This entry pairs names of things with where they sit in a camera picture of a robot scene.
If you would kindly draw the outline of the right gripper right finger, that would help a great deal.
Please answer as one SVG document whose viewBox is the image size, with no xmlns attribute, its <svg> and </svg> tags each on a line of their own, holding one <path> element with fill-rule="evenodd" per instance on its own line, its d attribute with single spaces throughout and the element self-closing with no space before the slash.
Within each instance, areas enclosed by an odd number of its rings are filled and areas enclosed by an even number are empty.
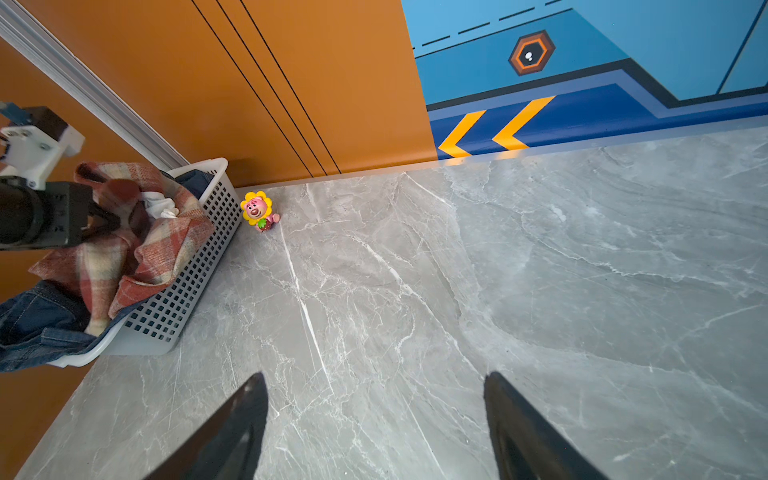
<svg viewBox="0 0 768 480">
<path fill-rule="evenodd" d="M 500 373 L 486 376 L 484 401 L 501 479 L 607 479 Z"/>
</svg>

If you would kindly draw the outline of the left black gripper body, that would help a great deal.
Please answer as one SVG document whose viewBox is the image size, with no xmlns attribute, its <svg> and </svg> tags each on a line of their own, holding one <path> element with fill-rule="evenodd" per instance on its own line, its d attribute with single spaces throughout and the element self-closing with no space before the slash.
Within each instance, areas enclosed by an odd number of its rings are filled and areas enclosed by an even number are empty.
<svg viewBox="0 0 768 480">
<path fill-rule="evenodd" d="M 1 181 L 1 249 L 75 247 L 120 228 L 120 218 L 93 199 L 93 189 L 49 182 L 34 190 L 24 179 Z"/>
</svg>

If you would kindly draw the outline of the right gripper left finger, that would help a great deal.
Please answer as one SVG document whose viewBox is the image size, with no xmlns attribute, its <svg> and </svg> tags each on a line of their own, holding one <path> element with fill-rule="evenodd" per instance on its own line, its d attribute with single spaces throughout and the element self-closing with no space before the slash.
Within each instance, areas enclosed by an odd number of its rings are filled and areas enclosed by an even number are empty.
<svg viewBox="0 0 768 480">
<path fill-rule="evenodd" d="M 252 479 L 267 426 L 264 375 L 251 375 L 148 479 Z"/>
</svg>

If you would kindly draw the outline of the red plaid skirt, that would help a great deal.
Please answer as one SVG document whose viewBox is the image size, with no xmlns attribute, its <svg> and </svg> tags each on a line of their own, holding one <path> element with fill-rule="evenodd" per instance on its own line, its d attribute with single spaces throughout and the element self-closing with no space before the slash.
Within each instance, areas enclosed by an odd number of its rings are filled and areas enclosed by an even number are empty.
<svg viewBox="0 0 768 480">
<path fill-rule="evenodd" d="M 99 336 L 121 310 L 172 284 L 215 227 L 192 193 L 148 164 L 84 162 L 74 180 L 120 227 L 53 250 L 29 272 L 80 297 L 85 332 Z"/>
</svg>

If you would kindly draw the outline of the white plastic laundry basket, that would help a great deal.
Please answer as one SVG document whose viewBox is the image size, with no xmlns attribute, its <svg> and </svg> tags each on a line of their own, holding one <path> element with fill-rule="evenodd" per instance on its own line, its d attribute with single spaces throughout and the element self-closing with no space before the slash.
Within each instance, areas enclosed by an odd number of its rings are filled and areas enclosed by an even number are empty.
<svg viewBox="0 0 768 480">
<path fill-rule="evenodd" d="M 163 355 L 177 343 L 224 252 L 242 224 L 239 195 L 227 176 L 228 161 L 214 158 L 169 171 L 176 177 L 188 171 L 212 176 L 199 203 L 215 226 L 214 233 L 163 291 L 131 307 L 89 350 L 65 355 L 51 366 L 82 367 L 100 356 Z"/>
</svg>

